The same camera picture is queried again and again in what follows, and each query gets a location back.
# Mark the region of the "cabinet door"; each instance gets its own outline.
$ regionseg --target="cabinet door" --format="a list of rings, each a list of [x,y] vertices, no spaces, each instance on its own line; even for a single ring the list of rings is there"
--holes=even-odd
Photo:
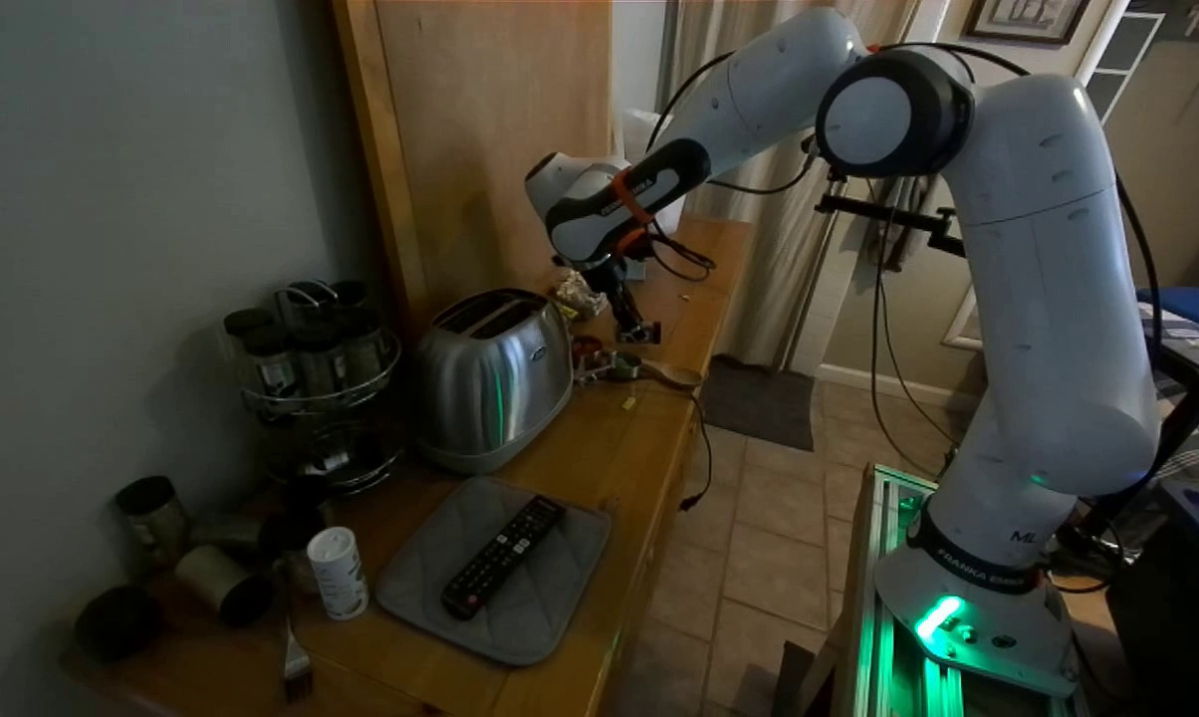
[[[605,154],[609,4],[334,8],[407,333],[473,289],[545,287],[558,268],[522,181],[550,151]]]

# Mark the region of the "small container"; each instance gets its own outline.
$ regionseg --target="small container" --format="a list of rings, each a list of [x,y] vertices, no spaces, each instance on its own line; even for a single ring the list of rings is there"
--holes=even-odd
[[[356,531],[326,526],[307,544],[310,574],[321,587],[322,612],[333,623],[351,623],[367,611],[367,583]]]
[[[161,603],[141,587],[94,597],[78,616],[78,644],[95,661],[125,661],[164,632]]]
[[[137,543],[149,551],[152,564],[171,564],[183,556],[186,508],[180,506],[167,474],[137,477],[112,503]]]
[[[198,515],[190,520],[190,544],[237,544],[264,555],[267,551],[267,515]]]
[[[252,624],[274,604],[274,587],[220,544],[186,551],[175,576],[228,624]]]

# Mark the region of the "cup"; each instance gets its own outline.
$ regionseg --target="cup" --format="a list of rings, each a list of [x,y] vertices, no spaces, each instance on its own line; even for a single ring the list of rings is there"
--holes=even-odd
[[[307,543],[307,562],[321,587],[322,612],[351,623],[367,611],[367,583],[356,531],[326,526]]]
[[[112,503],[125,515],[137,543],[149,551],[152,564],[171,564],[183,555],[186,508],[180,506],[171,477],[137,477]]]
[[[246,624],[264,616],[274,603],[273,583],[260,574],[246,574],[232,555],[220,544],[197,544],[186,551],[171,568],[190,593],[205,597],[205,604],[228,623]]]
[[[190,544],[237,544],[264,555],[267,551],[267,515],[198,515],[190,520]]]

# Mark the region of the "wall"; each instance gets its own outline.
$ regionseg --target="wall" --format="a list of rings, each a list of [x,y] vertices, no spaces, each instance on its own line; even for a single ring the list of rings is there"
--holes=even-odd
[[[1199,283],[1199,41],[1154,41],[1107,131],[1158,283]]]
[[[662,54],[667,27],[672,24],[668,0],[613,0],[609,4],[609,113],[653,113],[667,100]]]
[[[0,0],[0,713],[95,713],[58,653],[112,489],[256,483],[210,328],[375,268],[356,151],[317,0]]]

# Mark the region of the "silver toaster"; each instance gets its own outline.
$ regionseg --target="silver toaster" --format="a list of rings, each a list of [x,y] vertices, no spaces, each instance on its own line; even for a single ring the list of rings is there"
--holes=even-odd
[[[469,293],[415,347],[415,445],[453,474],[500,471],[558,420],[569,386],[569,328],[550,300]]]

